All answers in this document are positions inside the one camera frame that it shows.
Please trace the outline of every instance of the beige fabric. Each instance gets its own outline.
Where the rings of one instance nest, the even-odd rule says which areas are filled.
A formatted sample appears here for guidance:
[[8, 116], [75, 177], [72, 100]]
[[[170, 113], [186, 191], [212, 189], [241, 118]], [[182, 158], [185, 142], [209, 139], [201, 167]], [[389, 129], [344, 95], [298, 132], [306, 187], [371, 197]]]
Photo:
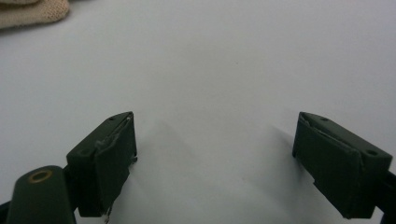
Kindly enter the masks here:
[[39, 0], [37, 3], [23, 6], [0, 4], [0, 29], [58, 21], [64, 18], [68, 11], [67, 0]]
[[0, 3], [18, 4], [18, 5], [32, 4], [35, 2], [38, 2], [38, 0], [0, 0]]

